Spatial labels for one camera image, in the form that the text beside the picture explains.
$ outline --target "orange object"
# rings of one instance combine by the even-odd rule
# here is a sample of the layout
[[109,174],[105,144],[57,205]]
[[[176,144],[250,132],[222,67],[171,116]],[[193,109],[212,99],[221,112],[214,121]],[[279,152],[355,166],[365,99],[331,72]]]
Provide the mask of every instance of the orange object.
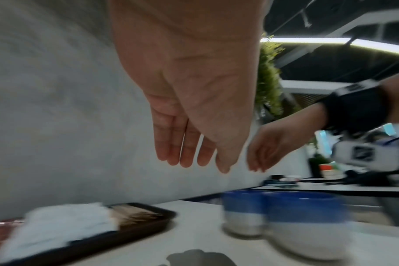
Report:
[[321,170],[321,171],[333,170],[333,167],[330,164],[320,164],[319,165],[319,170]]

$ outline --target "white device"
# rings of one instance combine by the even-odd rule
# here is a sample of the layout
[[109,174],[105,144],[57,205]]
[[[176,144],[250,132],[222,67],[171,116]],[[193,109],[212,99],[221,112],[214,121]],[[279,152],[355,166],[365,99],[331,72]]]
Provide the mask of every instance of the white device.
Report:
[[399,169],[399,146],[344,140],[333,145],[331,158],[338,163],[390,172]]

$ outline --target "cup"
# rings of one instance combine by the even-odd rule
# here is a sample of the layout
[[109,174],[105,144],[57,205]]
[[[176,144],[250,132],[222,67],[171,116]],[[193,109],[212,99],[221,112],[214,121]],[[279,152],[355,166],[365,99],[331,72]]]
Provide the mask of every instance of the cup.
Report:
[[262,235],[266,225],[264,194],[256,190],[223,193],[225,228],[242,236]]
[[350,215],[340,198],[318,192],[273,192],[265,197],[272,237],[281,247],[318,260],[346,256]]

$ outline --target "black ceiling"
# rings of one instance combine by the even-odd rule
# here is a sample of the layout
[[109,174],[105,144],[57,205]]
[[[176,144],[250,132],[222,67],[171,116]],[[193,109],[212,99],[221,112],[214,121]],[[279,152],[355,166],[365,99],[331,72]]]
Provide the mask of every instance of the black ceiling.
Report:
[[[306,8],[312,25],[304,26],[299,14],[310,0],[275,0],[264,28],[276,36],[317,36],[328,34],[369,11],[399,8],[399,0],[315,0]],[[356,27],[343,36],[374,39],[378,25]],[[383,42],[399,44],[399,23],[385,26]],[[287,54],[297,45],[283,45]],[[283,79],[308,81],[357,82],[382,79],[399,72],[399,55],[356,47],[321,46],[281,68]]]

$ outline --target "tabletop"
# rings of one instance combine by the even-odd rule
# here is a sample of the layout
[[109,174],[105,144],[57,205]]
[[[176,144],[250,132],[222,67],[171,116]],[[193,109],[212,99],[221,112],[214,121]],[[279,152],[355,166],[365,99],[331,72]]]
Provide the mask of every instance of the tabletop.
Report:
[[265,239],[241,240],[221,229],[219,205],[175,201],[156,205],[176,211],[158,235],[75,262],[72,266],[399,266],[399,227],[353,223],[349,257],[319,262],[287,253]]
[[325,183],[298,183],[297,187],[278,188],[263,186],[253,189],[271,190],[271,191],[317,191],[329,192],[347,196],[365,196],[365,197],[393,197],[399,198],[399,187],[362,187],[355,184],[325,184]]

